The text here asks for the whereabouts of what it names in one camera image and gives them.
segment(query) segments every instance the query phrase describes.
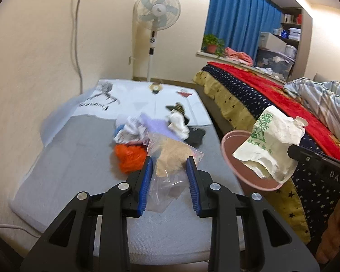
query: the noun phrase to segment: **pink bowl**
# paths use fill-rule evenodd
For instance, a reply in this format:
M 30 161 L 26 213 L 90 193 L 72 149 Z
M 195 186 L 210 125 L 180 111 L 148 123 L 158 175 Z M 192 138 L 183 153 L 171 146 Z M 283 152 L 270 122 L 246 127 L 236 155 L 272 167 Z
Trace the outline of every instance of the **pink bowl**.
M 282 186 L 274 179 L 261 179 L 250 168 L 233 157 L 234 151 L 242 145 L 250 136 L 247 131 L 228 132 L 221 141 L 221 153 L 228 166 L 236 174 L 245 194 L 250 194 L 255 190 L 273 191 Z

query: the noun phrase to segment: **white wall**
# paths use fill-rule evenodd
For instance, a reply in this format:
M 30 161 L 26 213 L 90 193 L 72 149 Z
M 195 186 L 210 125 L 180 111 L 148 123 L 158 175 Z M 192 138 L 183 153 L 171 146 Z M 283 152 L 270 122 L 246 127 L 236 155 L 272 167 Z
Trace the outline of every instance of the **white wall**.
M 135 0 L 82 0 L 79 61 L 84 88 L 100 77 L 132 77 Z M 0 4 L 0 223 L 24 223 L 7 197 L 42 150 L 41 122 L 79 93 L 70 59 L 71 0 L 3 0 Z M 11 242 L 22 231 L 1 231 Z M 25 254 L 33 245 L 29 235 Z
M 319 73 L 328 80 L 340 81 L 340 10 L 313 7 L 313 33 L 305 76 Z
M 181 14 L 178 21 L 158 32 L 154 53 L 152 78 L 191 82 L 194 75 L 207 63 L 195 57 L 200 50 L 209 0 L 179 0 Z M 146 77 L 150 30 L 139 27 L 136 36 L 134 76 Z

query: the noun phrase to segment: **bed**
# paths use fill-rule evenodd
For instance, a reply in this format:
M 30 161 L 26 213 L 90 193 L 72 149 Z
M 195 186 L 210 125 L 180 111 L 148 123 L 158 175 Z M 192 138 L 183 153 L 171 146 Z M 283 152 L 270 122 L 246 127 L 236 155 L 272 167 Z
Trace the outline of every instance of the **bed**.
M 31 171 L 18 185 L 10 208 L 30 226 L 43 232 L 65 205 L 81 191 L 94 195 L 107 192 L 126 180 L 113 154 L 116 118 L 123 113 L 151 117 L 169 114 L 166 105 L 183 104 L 189 125 L 206 131 L 198 148 L 205 155 L 198 168 L 235 193 L 242 193 L 237 179 L 225 164 L 217 133 L 195 90 L 170 85 L 107 80 L 113 87 L 71 99 L 44 122 L 45 145 Z M 211 218 L 199 219 L 193 211 L 190 192 L 172 201 L 165 212 L 146 211 L 141 219 L 129 218 L 130 259 L 134 264 L 169 265 L 209 259 Z M 94 254 L 99 254 L 96 232 Z M 244 246 L 239 229 L 240 245 Z
M 214 100 L 234 129 L 252 131 L 263 110 L 274 105 L 290 117 L 301 116 L 309 122 L 302 146 L 340 160 L 340 142 L 312 113 L 287 96 L 282 86 L 250 71 L 216 62 L 208 62 L 194 81 L 204 87 L 204 93 Z M 325 230 L 339 198 L 340 193 L 318 181 L 303 164 L 279 190 L 267 195 L 305 243 Z

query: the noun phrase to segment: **window sill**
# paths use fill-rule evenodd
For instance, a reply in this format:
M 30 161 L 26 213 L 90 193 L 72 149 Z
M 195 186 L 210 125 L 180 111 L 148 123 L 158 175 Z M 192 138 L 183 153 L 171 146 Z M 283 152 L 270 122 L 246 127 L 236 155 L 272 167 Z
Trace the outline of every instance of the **window sill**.
M 232 65 L 235 65 L 235 66 L 240 66 L 242 68 L 245 68 L 247 70 L 251 70 L 253 71 L 254 73 L 256 73 L 257 75 L 260 75 L 260 76 L 263 76 L 263 77 L 266 77 L 267 79 L 270 79 L 272 81 L 275 81 L 277 84 L 285 84 L 286 82 L 281 80 L 281 79 L 276 79 L 264 72 L 262 72 L 261 70 L 258 70 L 252 66 L 248 66 L 248 65 L 245 65 L 245 64 L 242 64 L 242 63 L 239 63 L 237 61 L 233 61 L 229 58 L 224 58 L 224 57 L 219 57 L 214 55 L 214 54 L 210 54 L 210 53 L 206 53 L 206 52 L 202 52 L 202 51 L 198 51 L 197 52 L 197 56 L 202 56 L 202 57 L 208 57 L 208 58 L 212 58 L 212 59 L 216 59 L 218 61 L 223 61 L 223 62 L 228 62 L 228 63 L 231 63 Z

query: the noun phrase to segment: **lavender cloth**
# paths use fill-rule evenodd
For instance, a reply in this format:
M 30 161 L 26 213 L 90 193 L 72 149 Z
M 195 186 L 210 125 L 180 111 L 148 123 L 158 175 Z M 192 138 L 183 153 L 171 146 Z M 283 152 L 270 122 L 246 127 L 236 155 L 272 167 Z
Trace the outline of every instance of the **lavender cloth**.
M 152 119 L 146 113 L 140 114 L 140 118 L 150 133 L 159 133 L 171 139 L 182 142 L 182 140 L 168 128 L 169 123 L 167 121 L 161 119 Z

